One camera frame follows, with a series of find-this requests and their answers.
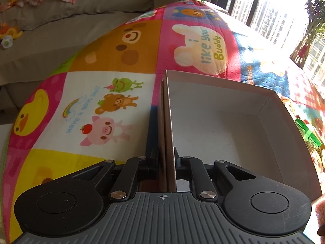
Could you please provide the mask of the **white cardboard box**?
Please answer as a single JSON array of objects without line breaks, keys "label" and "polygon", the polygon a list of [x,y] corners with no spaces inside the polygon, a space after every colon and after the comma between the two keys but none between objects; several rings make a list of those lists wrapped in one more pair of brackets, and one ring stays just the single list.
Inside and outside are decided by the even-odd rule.
[{"label": "white cardboard box", "polygon": [[250,84],[166,71],[159,139],[167,188],[176,189],[177,156],[225,160],[303,192],[322,194],[305,142],[276,92]]}]

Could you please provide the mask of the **colourful cartoon play mat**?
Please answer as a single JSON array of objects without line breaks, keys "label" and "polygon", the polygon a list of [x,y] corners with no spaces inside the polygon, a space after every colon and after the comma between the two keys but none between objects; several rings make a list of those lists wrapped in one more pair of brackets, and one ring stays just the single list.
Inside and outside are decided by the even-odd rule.
[{"label": "colourful cartoon play mat", "polygon": [[11,242],[21,234],[14,202],[43,182],[101,159],[125,163],[145,154],[152,106],[166,71],[208,75],[276,92],[291,117],[324,131],[324,101],[307,75],[270,41],[205,3],[181,1],[139,20],[159,39],[134,72],[105,66],[106,43],[78,52],[30,96],[16,119],[5,162],[2,209]]}]

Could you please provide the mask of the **beige sofa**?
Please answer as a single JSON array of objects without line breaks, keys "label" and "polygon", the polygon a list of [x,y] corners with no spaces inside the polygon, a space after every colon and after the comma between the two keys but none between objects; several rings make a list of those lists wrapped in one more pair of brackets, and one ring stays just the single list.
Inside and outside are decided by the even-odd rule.
[{"label": "beige sofa", "polygon": [[139,20],[181,0],[44,0],[1,11],[1,32],[13,37],[1,49],[1,124],[13,123],[32,92],[55,68],[66,72],[78,52],[93,41],[106,43],[105,66],[134,72],[144,50],[159,37]]}]

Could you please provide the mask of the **orange plush toy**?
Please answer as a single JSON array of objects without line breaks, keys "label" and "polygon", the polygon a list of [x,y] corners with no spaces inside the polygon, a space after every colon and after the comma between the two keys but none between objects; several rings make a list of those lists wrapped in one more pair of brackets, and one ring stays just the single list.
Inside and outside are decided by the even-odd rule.
[{"label": "orange plush toy", "polygon": [[3,49],[12,47],[13,40],[20,38],[22,34],[23,31],[20,30],[17,26],[8,26],[6,23],[1,24],[1,47]]}]

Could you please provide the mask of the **potted plant with red ribbon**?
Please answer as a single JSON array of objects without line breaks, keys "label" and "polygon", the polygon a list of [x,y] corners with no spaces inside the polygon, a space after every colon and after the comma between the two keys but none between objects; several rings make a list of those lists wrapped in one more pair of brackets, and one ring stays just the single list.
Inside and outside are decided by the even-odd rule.
[{"label": "potted plant with red ribbon", "polygon": [[303,69],[312,45],[324,38],[324,0],[306,0],[308,22],[304,35],[290,55],[290,59]]}]

